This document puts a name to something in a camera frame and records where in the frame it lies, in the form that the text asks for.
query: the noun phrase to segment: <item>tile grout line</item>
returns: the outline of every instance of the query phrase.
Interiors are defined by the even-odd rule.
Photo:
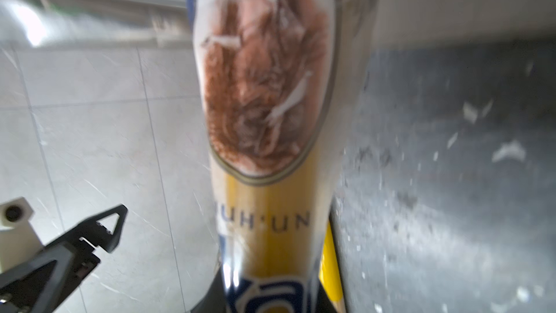
[[[56,205],[56,211],[58,212],[58,219],[60,220],[60,225],[62,226],[62,230],[66,231],[66,227],[64,226],[64,221],[62,219],[62,212],[60,211],[60,205],[58,203],[58,197],[56,196],[56,191],[54,190],[54,183],[52,182],[52,177],[50,175],[50,169],[48,168],[48,163],[46,161],[45,150],[44,150],[44,148],[41,144],[41,135],[38,132],[37,119],[35,118],[35,115],[33,113],[33,109],[31,107],[31,100],[29,98],[29,91],[27,90],[27,83],[25,82],[25,77],[23,75],[23,69],[21,68],[21,63],[19,62],[19,54],[14,49],[12,49],[12,52],[13,52],[13,55],[14,55],[14,59],[16,60],[16,66],[17,66],[17,72],[18,72],[18,75],[19,75],[19,81],[21,81],[21,83],[23,84],[25,99],[27,100],[27,109],[29,111],[29,115],[31,116],[31,121],[33,123],[33,129],[34,129],[34,132],[35,132],[35,137],[37,138],[37,144],[38,144],[39,151],[41,152],[42,164],[45,168],[46,177],[48,178],[48,184],[50,185],[50,190],[52,192],[52,197],[54,197],[54,204]],[[78,289],[79,289],[79,294],[81,296],[81,302],[83,303],[83,309],[85,310],[85,313],[87,313],[87,306],[85,305],[85,298],[83,296],[83,291],[81,290],[80,286],[78,287]]]
[[[150,101],[171,101],[173,99],[194,99],[198,98],[199,95],[175,95],[170,97],[154,97],[149,98]],[[0,108],[2,110],[17,110],[23,108],[32,109],[51,109],[51,108],[67,108],[67,107],[83,107],[83,106],[93,106],[93,105],[110,105],[110,104],[123,104],[123,103],[139,103],[146,101],[146,98],[138,99],[119,99],[115,101],[88,101],[83,103],[65,103],[65,104],[46,104],[46,105],[33,105],[33,106],[21,106],[21,107],[10,107],[10,108]]]
[[[174,236],[172,232],[172,224],[170,222],[170,213],[168,212],[168,203],[166,203],[166,191],[164,190],[164,182],[162,180],[162,169],[160,168],[160,160],[158,158],[158,148],[156,147],[156,138],[155,138],[155,128],[152,125],[152,116],[151,116],[151,107],[149,105],[149,99],[147,98],[147,87],[145,86],[145,77],[143,75],[143,65],[141,63],[141,54],[139,53],[139,48],[136,48],[137,51],[137,58],[139,58],[139,70],[141,72],[141,79],[143,80],[143,90],[145,91],[145,98],[147,103],[147,112],[149,113],[149,123],[151,125],[151,134],[152,134],[152,143],[155,146],[155,156],[156,156],[156,164],[158,167],[158,176],[160,177],[160,185],[162,187],[162,198],[164,199],[164,206],[166,207],[166,217],[168,218],[168,228],[170,229],[170,238],[172,240],[172,251],[174,253],[174,260],[176,261],[176,272],[177,278],[180,282],[180,291],[181,291],[181,299],[184,304],[184,311],[187,312],[187,308],[185,307],[185,297],[184,297],[184,288],[181,283],[181,276],[180,276],[180,267],[177,263],[177,254],[176,254],[176,246],[174,243]]]

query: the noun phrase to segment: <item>white marble tile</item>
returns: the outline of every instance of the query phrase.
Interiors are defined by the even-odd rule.
[[[0,48],[0,109],[26,107],[23,83],[19,79],[16,54],[11,49]]]
[[[37,111],[64,223],[123,203],[119,247],[82,284],[88,313],[184,312],[144,101]]]
[[[31,105],[144,99],[136,49],[18,52]]]
[[[56,201],[28,109],[0,110],[0,203],[23,196],[43,244],[62,233]]]
[[[208,142],[199,98],[150,101],[187,309],[212,282],[217,253]]]
[[[147,97],[198,95],[193,50],[140,49]]]

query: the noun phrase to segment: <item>brown badge design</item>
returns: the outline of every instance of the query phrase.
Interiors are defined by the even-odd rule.
[[[209,140],[242,175],[269,176],[299,156],[315,131],[328,83],[328,18],[315,0],[217,5],[202,45]]]

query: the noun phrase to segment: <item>white paint chip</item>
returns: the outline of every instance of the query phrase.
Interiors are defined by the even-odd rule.
[[[531,72],[533,71],[533,66],[535,66],[535,62],[530,60],[527,62],[527,65],[525,66],[525,75],[530,76]]]
[[[284,113],[286,113],[289,109],[295,107],[305,96],[305,93],[307,91],[307,84],[312,75],[313,73],[310,70],[305,72],[301,80],[297,83],[297,86],[288,95],[286,100],[283,103],[275,106],[270,111],[270,114],[268,114],[265,121],[274,126],[279,118],[284,115]]]
[[[457,140],[458,140],[458,133],[456,132],[456,133],[452,134],[450,139],[448,139],[448,143],[446,144],[446,148],[449,149],[452,146],[454,146],[455,141],[457,141]]]
[[[479,111],[468,102],[463,103],[463,118],[468,122],[475,124],[479,118]]]
[[[205,40],[205,45],[216,43],[226,48],[238,50],[241,48],[241,38],[232,35],[212,35]]]
[[[521,303],[527,303],[531,298],[531,294],[529,293],[529,290],[527,288],[519,286],[518,289],[515,291],[515,298],[517,298]]]
[[[525,161],[527,152],[516,140],[509,143],[502,143],[500,148],[492,154],[492,162],[500,162],[503,159],[515,159],[516,161]]]
[[[491,99],[490,101],[488,101],[488,103],[483,107],[483,110],[481,110],[481,117],[485,118],[487,117],[488,113],[490,113],[490,110],[492,109],[492,105],[494,104],[494,101]]]
[[[544,288],[540,285],[535,285],[535,286],[533,286],[533,293],[537,297],[543,297],[544,296]]]

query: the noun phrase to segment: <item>white wall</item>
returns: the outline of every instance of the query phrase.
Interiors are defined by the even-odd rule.
[[[556,32],[556,0],[380,0],[375,45],[531,38]]]

